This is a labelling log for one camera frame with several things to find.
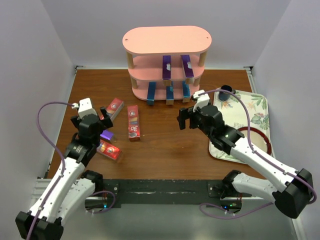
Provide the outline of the blue toothpaste box with label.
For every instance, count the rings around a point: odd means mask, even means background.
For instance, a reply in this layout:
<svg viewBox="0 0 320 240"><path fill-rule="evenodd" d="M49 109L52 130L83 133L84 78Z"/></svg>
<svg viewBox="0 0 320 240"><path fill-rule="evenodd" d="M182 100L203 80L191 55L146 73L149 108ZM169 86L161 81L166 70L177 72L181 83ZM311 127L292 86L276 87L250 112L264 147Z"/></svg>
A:
<svg viewBox="0 0 320 240"><path fill-rule="evenodd" d="M157 83L155 81L150 81L148 83L146 103L149 106L153 106L155 103L156 85Z"/></svg>

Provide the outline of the purple toothpaste box with label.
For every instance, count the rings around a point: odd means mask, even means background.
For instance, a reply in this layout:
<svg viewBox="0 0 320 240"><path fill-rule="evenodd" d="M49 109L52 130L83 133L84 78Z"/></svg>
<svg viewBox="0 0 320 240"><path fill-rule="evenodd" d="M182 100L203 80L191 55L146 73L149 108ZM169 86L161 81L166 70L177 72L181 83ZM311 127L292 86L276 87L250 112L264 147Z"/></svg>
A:
<svg viewBox="0 0 320 240"><path fill-rule="evenodd" d="M171 56L163 55L162 56L162 81L163 84L167 87L170 86L171 81Z"/></svg>

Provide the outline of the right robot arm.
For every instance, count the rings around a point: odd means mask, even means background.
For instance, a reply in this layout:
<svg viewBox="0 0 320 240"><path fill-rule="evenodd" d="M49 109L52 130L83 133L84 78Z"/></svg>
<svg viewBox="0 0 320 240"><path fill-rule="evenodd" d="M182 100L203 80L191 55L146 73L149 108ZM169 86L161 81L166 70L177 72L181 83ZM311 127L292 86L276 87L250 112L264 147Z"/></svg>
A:
<svg viewBox="0 0 320 240"><path fill-rule="evenodd" d="M222 181L227 196L245 193L262 198L292 219L317 200L308 170L297 171L253 145L247 136L225 124L216 106L181 108L177 117L181 130L185 129L186 120L190 129L201 130L218 150L241 160L264 177L231 171Z"/></svg>

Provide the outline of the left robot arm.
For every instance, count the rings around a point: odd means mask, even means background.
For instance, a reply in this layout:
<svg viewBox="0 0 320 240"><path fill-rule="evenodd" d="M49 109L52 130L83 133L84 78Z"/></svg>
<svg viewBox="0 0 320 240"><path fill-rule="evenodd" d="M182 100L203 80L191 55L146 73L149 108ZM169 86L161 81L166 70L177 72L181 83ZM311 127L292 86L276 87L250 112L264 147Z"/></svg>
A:
<svg viewBox="0 0 320 240"><path fill-rule="evenodd" d="M72 106L78 111L71 117L77 132L61 155L56 174L36 203L15 218L25 240L59 240L68 218L86 198L105 193L103 176L85 168L97 152L100 135L113 126L112 120L105 107L100 108L100 118L90 104Z"/></svg>

